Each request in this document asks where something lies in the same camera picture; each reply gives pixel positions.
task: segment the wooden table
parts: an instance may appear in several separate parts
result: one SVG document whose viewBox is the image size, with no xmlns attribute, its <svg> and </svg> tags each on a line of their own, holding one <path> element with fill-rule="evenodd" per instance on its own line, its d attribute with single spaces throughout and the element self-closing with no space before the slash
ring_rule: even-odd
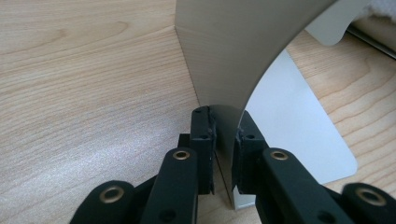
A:
<svg viewBox="0 0 396 224">
<path fill-rule="evenodd" d="M 176 1 L 0 1 L 0 222 L 66 223 L 111 179 L 155 175 L 198 106 L 174 28 Z M 357 157 L 396 197 L 396 62 L 350 35 L 288 46 Z M 215 168 L 199 223 L 259 223 L 231 209 Z"/>
</svg>

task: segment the white object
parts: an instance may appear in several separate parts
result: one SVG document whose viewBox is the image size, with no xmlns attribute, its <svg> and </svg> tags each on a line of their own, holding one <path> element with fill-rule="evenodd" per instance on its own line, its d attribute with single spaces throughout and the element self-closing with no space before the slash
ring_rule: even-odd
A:
<svg viewBox="0 0 396 224">
<path fill-rule="evenodd" d="M 320 184 L 356 173 L 356 159 L 285 50 L 250 96 L 247 111 L 268 145 L 292 152 Z M 254 204 L 254 196 L 233 195 L 244 202 L 235 209 Z"/>
</svg>

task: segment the curved metal edge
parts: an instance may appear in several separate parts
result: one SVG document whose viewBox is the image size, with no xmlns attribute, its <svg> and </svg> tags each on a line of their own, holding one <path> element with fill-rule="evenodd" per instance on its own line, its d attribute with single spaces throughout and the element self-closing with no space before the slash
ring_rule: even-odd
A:
<svg viewBox="0 0 396 224">
<path fill-rule="evenodd" d="M 218 127 L 217 156 L 234 206 L 233 141 L 264 71 L 333 0 L 177 0 L 176 29 L 200 105 Z"/>
</svg>

